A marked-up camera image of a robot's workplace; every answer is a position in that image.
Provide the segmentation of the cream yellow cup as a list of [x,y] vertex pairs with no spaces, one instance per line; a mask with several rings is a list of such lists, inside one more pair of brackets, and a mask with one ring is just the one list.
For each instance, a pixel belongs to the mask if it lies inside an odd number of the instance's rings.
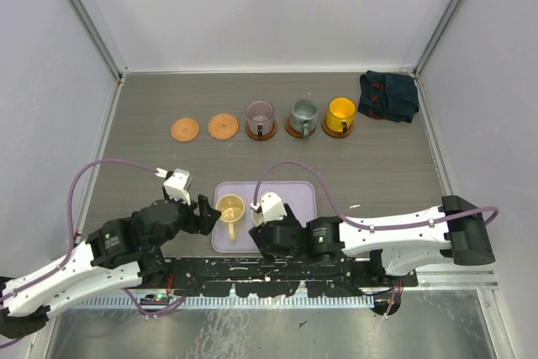
[[227,194],[216,203],[216,209],[220,212],[220,221],[228,230],[229,239],[236,242],[238,231],[244,224],[245,202],[235,194]]

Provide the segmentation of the white cup blue handle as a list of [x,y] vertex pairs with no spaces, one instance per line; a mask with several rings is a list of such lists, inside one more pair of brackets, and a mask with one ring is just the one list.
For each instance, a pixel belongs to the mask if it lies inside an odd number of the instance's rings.
[[251,211],[251,220],[255,227],[261,226],[264,223],[263,213],[261,207]]

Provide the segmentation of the woven rattan coaster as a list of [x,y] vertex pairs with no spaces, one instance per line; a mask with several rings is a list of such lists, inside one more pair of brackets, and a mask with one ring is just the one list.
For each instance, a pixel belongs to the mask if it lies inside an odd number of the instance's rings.
[[239,121],[231,114],[217,114],[208,122],[208,132],[216,140],[230,139],[239,127]]
[[194,140],[199,133],[199,124],[195,119],[184,117],[171,126],[171,136],[178,142]]

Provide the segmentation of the dark wooden coaster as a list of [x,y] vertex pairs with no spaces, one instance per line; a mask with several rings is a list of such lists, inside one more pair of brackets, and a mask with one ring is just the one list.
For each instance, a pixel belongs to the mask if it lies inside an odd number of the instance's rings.
[[272,122],[270,130],[266,131],[266,128],[261,123],[255,123],[251,125],[250,121],[245,124],[245,132],[249,138],[256,141],[265,141],[272,138],[277,133],[277,122]]

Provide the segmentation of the wooden coaster back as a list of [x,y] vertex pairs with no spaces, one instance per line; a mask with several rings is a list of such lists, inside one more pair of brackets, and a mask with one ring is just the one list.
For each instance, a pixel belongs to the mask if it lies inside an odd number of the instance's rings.
[[285,121],[285,129],[287,133],[298,139],[307,139],[312,136],[316,128],[310,128],[310,122],[304,119],[292,119],[292,116],[289,115]]

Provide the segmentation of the purple translucent cup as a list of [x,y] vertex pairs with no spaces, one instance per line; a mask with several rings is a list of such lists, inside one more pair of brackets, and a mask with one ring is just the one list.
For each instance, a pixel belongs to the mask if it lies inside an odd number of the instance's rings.
[[266,100],[251,102],[246,108],[247,128],[257,138],[269,135],[274,127],[274,108]]

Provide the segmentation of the grey green cup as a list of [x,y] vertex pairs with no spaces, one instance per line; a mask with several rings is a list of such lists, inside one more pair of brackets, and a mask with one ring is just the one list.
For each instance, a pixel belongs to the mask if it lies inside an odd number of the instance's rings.
[[316,105],[307,99],[297,101],[290,113],[289,123],[292,129],[306,139],[316,130],[318,123],[318,109]]

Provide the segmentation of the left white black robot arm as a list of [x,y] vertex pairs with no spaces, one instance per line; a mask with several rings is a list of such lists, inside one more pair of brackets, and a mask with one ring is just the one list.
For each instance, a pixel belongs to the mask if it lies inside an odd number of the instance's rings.
[[160,288],[171,273],[161,246],[184,231],[209,235],[221,213],[197,202],[157,200],[106,222],[70,255],[20,278],[1,280],[1,335],[17,340],[41,330],[72,305],[121,288]]

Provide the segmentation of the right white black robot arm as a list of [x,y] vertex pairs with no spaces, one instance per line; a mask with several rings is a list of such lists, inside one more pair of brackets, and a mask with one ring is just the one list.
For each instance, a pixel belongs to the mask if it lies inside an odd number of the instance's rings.
[[262,194],[250,209],[254,225],[249,234],[266,259],[323,262],[367,253],[369,277],[380,287],[423,266],[452,262],[476,267],[495,261],[486,210],[456,195],[411,214],[336,215],[306,224],[273,192]]

